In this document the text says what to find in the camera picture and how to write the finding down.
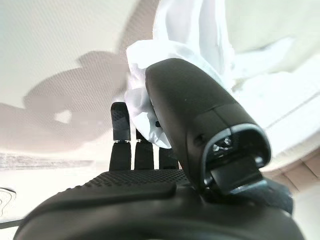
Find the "white surface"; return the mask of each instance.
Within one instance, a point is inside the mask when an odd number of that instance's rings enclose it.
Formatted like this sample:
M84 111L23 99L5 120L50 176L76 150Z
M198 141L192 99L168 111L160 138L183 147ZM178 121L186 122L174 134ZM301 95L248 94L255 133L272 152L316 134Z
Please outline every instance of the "white surface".
M305 240L319 240L320 184L294 197L293 219Z

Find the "black device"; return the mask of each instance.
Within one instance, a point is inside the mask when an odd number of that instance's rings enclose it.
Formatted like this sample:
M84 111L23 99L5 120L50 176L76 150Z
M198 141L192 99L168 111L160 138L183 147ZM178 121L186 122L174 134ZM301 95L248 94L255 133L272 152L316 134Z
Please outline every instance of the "black device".
M226 90L175 58L147 68L146 88L154 124L172 146L160 151L162 169L144 161L152 148L137 132L135 170L120 164L56 194L22 221L14 239L304 239L291 218L290 192L259 171L271 159L268 139ZM121 126L124 141L115 145L128 143Z

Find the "crumpled white paper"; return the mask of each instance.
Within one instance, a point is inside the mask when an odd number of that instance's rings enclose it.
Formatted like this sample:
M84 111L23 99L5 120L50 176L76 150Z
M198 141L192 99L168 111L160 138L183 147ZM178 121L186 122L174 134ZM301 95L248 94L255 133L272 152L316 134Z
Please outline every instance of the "crumpled white paper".
M127 49L130 69L125 102L139 132L161 148L171 148L151 105L145 70L165 59L188 61L210 75L227 91L233 85L223 0L161 0L153 25L153 40L135 42Z

